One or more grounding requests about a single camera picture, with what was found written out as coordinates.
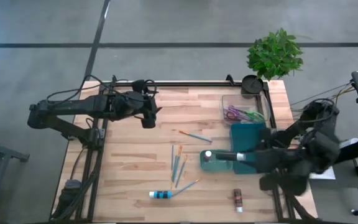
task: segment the small bottle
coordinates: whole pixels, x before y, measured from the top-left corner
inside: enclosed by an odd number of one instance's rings
[[[208,162],[212,157],[212,152],[211,151],[205,151],[204,153],[204,161]]]
[[[234,189],[234,203],[236,204],[237,212],[242,212],[242,197],[241,189]]]
[[[171,198],[172,197],[172,192],[171,191],[154,191],[154,192],[149,192],[149,196],[150,198],[157,198],[157,199],[161,199],[161,198]]]

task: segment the scissors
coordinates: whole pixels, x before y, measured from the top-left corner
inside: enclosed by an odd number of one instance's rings
[[[244,111],[235,108],[234,106],[229,106],[227,108],[226,117],[232,121],[256,121],[256,122],[264,122],[265,116],[256,111]]]
[[[239,111],[238,109],[236,109],[233,106],[229,106],[227,109],[225,109],[226,112],[226,118],[229,119],[230,121],[251,121],[251,119],[245,115],[244,113],[242,113],[241,111]]]

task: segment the black pot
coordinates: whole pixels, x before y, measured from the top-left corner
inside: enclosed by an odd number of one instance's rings
[[[247,75],[241,82],[241,94],[258,94],[263,90],[264,82],[256,75]]]

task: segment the potted plant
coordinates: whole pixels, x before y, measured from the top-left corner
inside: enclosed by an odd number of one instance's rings
[[[300,70],[303,61],[297,56],[302,54],[294,35],[287,35],[282,28],[275,34],[255,40],[248,49],[248,67],[257,75],[247,75],[242,80],[242,94],[259,94],[263,89],[262,77],[270,81],[281,78],[291,71]]]

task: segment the green plant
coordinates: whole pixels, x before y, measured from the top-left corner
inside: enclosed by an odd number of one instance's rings
[[[303,61],[296,56],[301,55],[302,51],[294,42],[295,39],[294,35],[287,35],[281,28],[275,34],[269,32],[267,37],[255,40],[248,50],[248,67],[257,72],[258,78],[267,80],[300,70]]]

